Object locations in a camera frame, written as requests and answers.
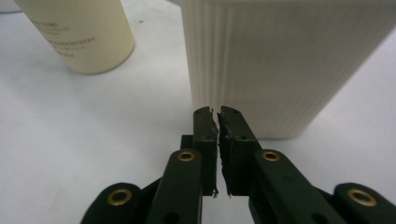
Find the brass screw hole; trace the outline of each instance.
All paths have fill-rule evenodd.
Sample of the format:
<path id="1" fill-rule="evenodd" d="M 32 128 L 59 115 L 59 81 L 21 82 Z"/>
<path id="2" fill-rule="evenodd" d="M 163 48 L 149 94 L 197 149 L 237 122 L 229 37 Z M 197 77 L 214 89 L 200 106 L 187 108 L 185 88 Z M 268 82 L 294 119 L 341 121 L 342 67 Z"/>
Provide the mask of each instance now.
<path id="1" fill-rule="evenodd" d="M 262 157 L 268 161 L 279 161 L 280 157 L 275 152 L 266 151 L 262 153 Z"/>
<path id="2" fill-rule="evenodd" d="M 368 207 L 376 206 L 376 199 L 371 194 L 361 189 L 350 189 L 347 192 L 347 195 L 349 198 L 355 201 L 355 203 L 359 203 Z"/>
<path id="3" fill-rule="evenodd" d="M 177 157 L 180 161 L 192 161 L 195 158 L 194 154 L 189 151 L 180 152 Z"/>
<path id="4" fill-rule="evenodd" d="M 132 192 L 128 189 L 116 189 L 107 197 L 107 202 L 113 206 L 120 206 L 132 199 Z"/>

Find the white surface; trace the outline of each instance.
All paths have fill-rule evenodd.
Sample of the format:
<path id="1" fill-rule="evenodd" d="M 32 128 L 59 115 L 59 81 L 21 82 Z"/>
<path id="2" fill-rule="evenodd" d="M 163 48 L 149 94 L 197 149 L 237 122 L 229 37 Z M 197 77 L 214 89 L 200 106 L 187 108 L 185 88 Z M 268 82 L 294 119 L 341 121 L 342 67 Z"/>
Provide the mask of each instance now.
<path id="1" fill-rule="evenodd" d="M 22 13 L 0 14 L 0 223 L 79 223 L 107 186 L 161 176 L 192 132 L 180 8 L 123 4 L 134 52 L 91 76 L 68 70 Z M 262 146 L 321 189 L 358 182 L 396 203 L 395 58 L 393 33 L 302 136 Z M 251 223 L 247 198 L 229 199 L 218 180 L 202 223 Z"/>

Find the cylindrical bottle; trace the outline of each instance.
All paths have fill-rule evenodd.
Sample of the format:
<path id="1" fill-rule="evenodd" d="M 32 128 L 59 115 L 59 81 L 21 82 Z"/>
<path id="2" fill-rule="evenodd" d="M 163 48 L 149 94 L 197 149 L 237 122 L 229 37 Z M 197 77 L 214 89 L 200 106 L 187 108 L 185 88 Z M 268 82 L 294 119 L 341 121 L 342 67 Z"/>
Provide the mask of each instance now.
<path id="1" fill-rule="evenodd" d="M 120 0 L 15 0 L 65 63 L 95 74 L 120 65 L 134 37 Z"/>

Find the black plastic part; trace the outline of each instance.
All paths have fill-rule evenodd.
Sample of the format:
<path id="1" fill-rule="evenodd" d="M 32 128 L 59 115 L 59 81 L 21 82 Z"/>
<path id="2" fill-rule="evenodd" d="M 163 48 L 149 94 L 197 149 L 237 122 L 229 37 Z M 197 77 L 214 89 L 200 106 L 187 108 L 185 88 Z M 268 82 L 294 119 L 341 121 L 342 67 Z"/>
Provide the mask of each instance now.
<path id="1" fill-rule="evenodd" d="M 222 173 L 228 194 L 248 196 L 253 173 L 254 152 L 262 149 L 242 114 L 222 106 L 219 114 L 219 148 Z"/>
<path id="2" fill-rule="evenodd" d="M 276 214 L 257 181 L 252 184 L 248 207 L 255 224 L 277 224 Z"/>
<path id="3" fill-rule="evenodd" d="M 203 194 L 204 196 L 215 195 L 216 197 L 218 194 L 216 187 L 216 168 L 218 159 L 219 131 L 216 128 L 216 123 L 213 121 L 213 112 L 208 106 L 195 110 L 193 113 L 193 131 L 193 147 L 182 148 L 193 148 L 194 150 L 201 152 L 203 157 Z M 186 135 L 183 137 L 185 141 L 189 138 Z"/>
<path id="4" fill-rule="evenodd" d="M 115 190 L 123 189 L 131 193 L 130 200 L 122 205 L 111 205 L 108 198 Z M 122 192 L 113 195 L 116 200 L 125 198 Z M 132 184 L 119 183 L 104 189 L 92 203 L 88 211 L 85 213 L 81 224 L 130 224 L 138 223 L 137 217 L 134 217 L 138 198 L 140 197 L 140 189 Z"/>
<path id="5" fill-rule="evenodd" d="M 160 186 L 161 179 L 157 179 L 150 185 L 140 190 L 140 197 L 138 199 L 138 205 L 134 212 L 134 222 L 131 224 L 144 224 L 149 216 L 149 210 L 154 200 L 155 193 Z"/>
<path id="6" fill-rule="evenodd" d="M 147 224 L 201 223 L 201 168 L 202 156 L 196 150 L 184 149 L 171 155 L 149 211 Z"/>
<path id="7" fill-rule="evenodd" d="M 334 191 L 333 204 L 348 223 L 396 223 L 395 205 L 363 185 L 338 185 Z"/>
<path id="8" fill-rule="evenodd" d="M 255 161 L 257 180 L 278 223 L 346 223 L 285 155 L 265 149 L 256 151 Z"/>

